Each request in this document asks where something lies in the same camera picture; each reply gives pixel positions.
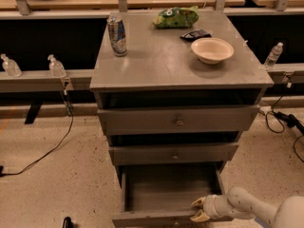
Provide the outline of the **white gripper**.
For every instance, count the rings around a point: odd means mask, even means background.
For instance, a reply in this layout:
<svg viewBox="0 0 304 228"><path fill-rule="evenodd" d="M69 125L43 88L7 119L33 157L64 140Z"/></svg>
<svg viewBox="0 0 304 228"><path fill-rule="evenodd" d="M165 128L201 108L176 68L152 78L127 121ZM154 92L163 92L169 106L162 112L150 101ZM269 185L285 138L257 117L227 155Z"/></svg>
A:
<svg viewBox="0 0 304 228"><path fill-rule="evenodd" d="M209 195L207 197L200 197L192 202L192 207L201 209L190 219L195 222L205 222L211 219L219 219L228 216L229 203L226 195Z"/></svg>

